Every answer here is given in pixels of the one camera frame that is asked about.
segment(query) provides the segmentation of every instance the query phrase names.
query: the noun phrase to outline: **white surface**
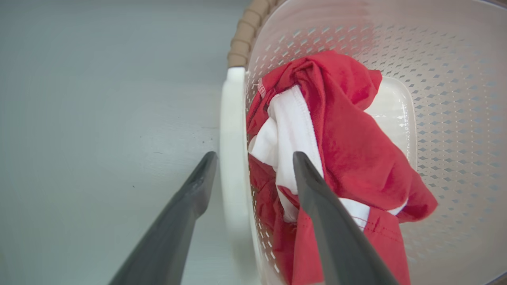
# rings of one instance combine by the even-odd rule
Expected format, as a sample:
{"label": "white surface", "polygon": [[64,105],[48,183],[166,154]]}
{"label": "white surface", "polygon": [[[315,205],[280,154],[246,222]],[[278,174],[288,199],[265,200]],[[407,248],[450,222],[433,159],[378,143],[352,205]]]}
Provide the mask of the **white surface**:
{"label": "white surface", "polygon": [[[1,285],[108,283],[218,150],[247,2],[0,2]],[[240,283],[215,182],[183,284]]]}
{"label": "white surface", "polygon": [[241,284],[259,285],[256,260],[260,250],[257,235],[246,152],[244,90],[245,68],[227,71],[222,90],[220,116],[220,173],[223,181],[224,212]]}
{"label": "white surface", "polygon": [[383,77],[373,103],[365,110],[416,168],[416,126],[409,90],[398,79]]}

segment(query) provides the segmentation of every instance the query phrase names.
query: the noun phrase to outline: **gray floor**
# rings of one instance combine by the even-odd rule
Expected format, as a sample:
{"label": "gray floor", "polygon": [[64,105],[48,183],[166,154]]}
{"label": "gray floor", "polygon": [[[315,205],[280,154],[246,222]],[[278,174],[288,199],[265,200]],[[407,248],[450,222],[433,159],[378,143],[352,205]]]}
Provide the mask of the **gray floor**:
{"label": "gray floor", "polygon": [[[0,284],[107,284],[218,149],[247,2],[0,1]],[[215,181],[183,284],[239,284]]]}

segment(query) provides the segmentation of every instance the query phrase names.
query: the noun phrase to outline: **white cloth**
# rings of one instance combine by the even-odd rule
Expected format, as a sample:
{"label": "white cloth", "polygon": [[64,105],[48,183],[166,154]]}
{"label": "white cloth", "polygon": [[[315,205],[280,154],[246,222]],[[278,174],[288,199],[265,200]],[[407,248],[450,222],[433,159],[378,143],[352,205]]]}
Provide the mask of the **white cloth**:
{"label": "white cloth", "polygon": [[[287,187],[292,194],[297,195],[294,152],[304,152],[320,176],[324,176],[310,111],[299,86],[274,96],[268,107],[268,115],[268,120],[262,125],[257,136],[250,141],[248,152],[273,167],[277,186]],[[299,210],[279,190],[278,197],[284,209],[284,220],[296,222]],[[340,201],[363,230],[370,207],[350,199],[340,198]]]}

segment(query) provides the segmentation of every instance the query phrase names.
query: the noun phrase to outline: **basket handle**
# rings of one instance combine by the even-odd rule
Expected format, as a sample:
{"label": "basket handle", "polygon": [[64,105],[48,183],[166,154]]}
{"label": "basket handle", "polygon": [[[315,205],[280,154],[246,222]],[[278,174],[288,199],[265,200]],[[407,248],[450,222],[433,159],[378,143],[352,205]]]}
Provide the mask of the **basket handle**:
{"label": "basket handle", "polygon": [[227,54],[228,67],[246,67],[257,31],[269,15],[285,0],[252,0],[239,20]]}

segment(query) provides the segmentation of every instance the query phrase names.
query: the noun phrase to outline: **stitching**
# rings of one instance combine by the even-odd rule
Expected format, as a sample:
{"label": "stitching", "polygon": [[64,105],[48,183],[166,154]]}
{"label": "stitching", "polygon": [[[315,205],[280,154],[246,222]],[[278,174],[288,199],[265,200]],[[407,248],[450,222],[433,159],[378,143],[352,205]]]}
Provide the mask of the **stitching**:
{"label": "stitching", "polygon": [[[356,218],[356,219],[358,219],[358,220],[362,220],[362,221],[364,221],[364,222],[366,222],[367,224],[370,224],[370,225],[372,225],[372,226],[375,226],[375,224],[374,224],[374,223],[372,223],[372,222],[368,222],[368,221],[367,221],[367,220],[365,220],[365,219],[361,219],[361,218],[359,218],[359,217],[354,217],[354,216],[352,216],[352,217],[353,217],[353,218]],[[385,231],[387,231],[387,232],[391,232],[392,234],[394,234],[394,235],[396,235],[396,236],[398,236],[398,235],[399,235],[397,232],[394,232],[394,231],[392,231],[392,230],[389,230],[389,229],[388,229],[388,228],[386,228],[386,227],[382,227],[382,229],[383,229],[383,230],[385,230]]]}

